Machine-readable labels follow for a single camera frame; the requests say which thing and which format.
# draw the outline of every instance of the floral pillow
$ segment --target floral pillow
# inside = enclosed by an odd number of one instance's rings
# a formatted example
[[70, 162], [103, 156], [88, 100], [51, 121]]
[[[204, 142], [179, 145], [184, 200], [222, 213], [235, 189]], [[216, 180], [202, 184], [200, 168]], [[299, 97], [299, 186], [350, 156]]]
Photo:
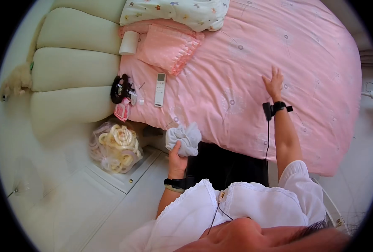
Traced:
[[196, 32], [217, 31], [223, 27], [230, 0], [127, 0], [121, 26], [137, 21], [172, 18]]

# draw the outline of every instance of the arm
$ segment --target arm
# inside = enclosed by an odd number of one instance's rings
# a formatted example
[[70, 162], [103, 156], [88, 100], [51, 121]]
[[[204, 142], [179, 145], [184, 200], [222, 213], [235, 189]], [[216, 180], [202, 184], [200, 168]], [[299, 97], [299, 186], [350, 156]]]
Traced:
[[[188, 157], [180, 157], [178, 156], [178, 150], [181, 147], [181, 142], [177, 141], [172, 151], [169, 151], [168, 158], [169, 158], [169, 171], [168, 171], [168, 178], [169, 179], [183, 179], [184, 178], [184, 171], [186, 169], [186, 165], [188, 163]], [[174, 192], [169, 189], [164, 189], [163, 196], [161, 196], [159, 208], [157, 210], [157, 217], [161, 214], [161, 212], [168, 206], [171, 202], [174, 202], [181, 193]]]
[[[280, 90], [282, 89], [283, 75], [280, 69], [272, 66], [272, 79], [269, 80], [264, 76], [262, 76], [262, 79], [273, 102], [282, 101]], [[275, 114], [275, 144], [278, 179], [280, 179], [288, 164], [295, 160], [303, 159], [299, 137], [286, 108], [277, 111]]]

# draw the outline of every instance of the gray cloth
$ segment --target gray cloth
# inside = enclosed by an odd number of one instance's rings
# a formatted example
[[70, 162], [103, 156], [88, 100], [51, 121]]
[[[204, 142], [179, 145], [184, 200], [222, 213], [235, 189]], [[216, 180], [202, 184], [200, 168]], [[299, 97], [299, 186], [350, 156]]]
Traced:
[[178, 128], [170, 128], [167, 130], [165, 135], [165, 147], [167, 149], [172, 150], [178, 140], [181, 141], [178, 155], [198, 155], [198, 144], [202, 140], [202, 135], [195, 122], [191, 123], [187, 129], [185, 129], [183, 125], [179, 125]]

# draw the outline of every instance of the white blouse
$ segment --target white blouse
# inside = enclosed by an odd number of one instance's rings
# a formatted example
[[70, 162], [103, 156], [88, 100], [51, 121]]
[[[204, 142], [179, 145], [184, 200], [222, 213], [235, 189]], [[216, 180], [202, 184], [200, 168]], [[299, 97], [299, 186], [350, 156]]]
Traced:
[[[220, 208], [233, 219], [250, 217], [262, 228], [309, 226], [325, 219], [323, 190], [310, 179], [303, 161], [293, 161], [286, 167], [279, 186], [232, 183], [224, 190]], [[120, 251], [170, 252], [198, 240], [212, 223], [218, 195], [209, 180], [202, 179], [169, 204], [157, 220], [128, 235]], [[213, 226], [229, 220], [218, 210]]]

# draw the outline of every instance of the lace trim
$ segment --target lace trim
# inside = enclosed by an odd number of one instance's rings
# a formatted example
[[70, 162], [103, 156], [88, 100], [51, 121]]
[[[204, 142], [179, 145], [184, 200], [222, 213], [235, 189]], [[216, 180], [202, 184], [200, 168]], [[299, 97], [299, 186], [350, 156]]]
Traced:
[[202, 185], [204, 185], [206, 187], [207, 191], [208, 191], [209, 197], [212, 200], [213, 212], [214, 212], [216, 210], [216, 208], [217, 208], [217, 204], [216, 204], [217, 201], [216, 201], [216, 195], [214, 194], [214, 189], [212, 187], [212, 184], [209, 182], [209, 179], [202, 179], [199, 183], [197, 183], [193, 187], [185, 190], [183, 194], [181, 194], [177, 199], [175, 199], [168, 206], [166, 206], [164, 208], [164, 210], [160, 213], [160, 215], [157, 217], [156, 224], [159, 222], [159, 220], [161, 218], [163, 218], [163, 216], [165, 215], [165, 213], [167, 213], [168, 211], [170, 211], [171, 209], [173, 209], [175, 206], [177, 206], [181, 200], [183, 200], [189, 194], [192, 194], [196, 189], [198, 189]]
[[246, 182], [234, 182], [234, 183], [231, 183], [230, 186], [229, 186], [229, 194], [227, 195], [226, 201], [224, 203], [224, 212], [228, 215], [230, 215], [230, 205], [231, 205], [231, 201], [233, 200], [234, 187], [236, 187], [236, 186], [242, 186], [242, 187], [245, 187], [247, 189], [250, 189], [250, 190], [253, 190], [253, 191], [256, 191], [256, 192], [280, 192], [282, 194], [285, 194], [289, 198], [293, 199], [295, 201], [295, 203], [298, 205], [298, 207], [300, 209], [302, 208], [300, 206], [299, 199], [297, 199], [297, 195], [294, 194], [293, 192], [290, 192], [290, 191], [286, 190], [286, 189], [283, 189], [283, 188], [280, 188], [280, 187], [271, 187], [271, 188], [265, 187], [265, 188], [262, 188], [262, 189], [257, 189], [257, 188], [255, 188], [254, 185], [246, 183]]

